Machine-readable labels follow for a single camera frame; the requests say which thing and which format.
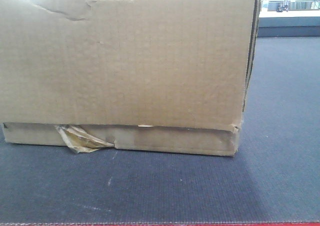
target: torn cardboard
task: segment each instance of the torn cardboard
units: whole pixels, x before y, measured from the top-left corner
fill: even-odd
[[[178,134],[174,129],[188,128],[232,138],[241,128],[259,2],[0,0],[0,122],[34,130],[33,124],[137,131],[149,125],[175,132],[171,137]],[[128,132],[121,132],[125,138]],[[62,127],[59,133],[70,134]],[[77,147],[86,138],[79,135]],[[130,144],[124,148],[153,150]],[[222,151],[234,154],[237,145],[230,151],[227,144]],[[207,154],[220,151],[217,142],[205,147]]]

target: gray carpet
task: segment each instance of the gray carpet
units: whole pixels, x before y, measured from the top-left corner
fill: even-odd
[[[0,139],[0,223],[320,220],[320,38],[257,41],[234,158]]]

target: brown cardboard box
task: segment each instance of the brown cardboard box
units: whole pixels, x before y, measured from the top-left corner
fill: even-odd
[[[237,150],[259,0],[0,0],[0,8],[8,142],[69,146],[60,137],[73,135],[69,127],[59,135],[54,125],[75,125],[86,131],[79,139],[121,149]]]

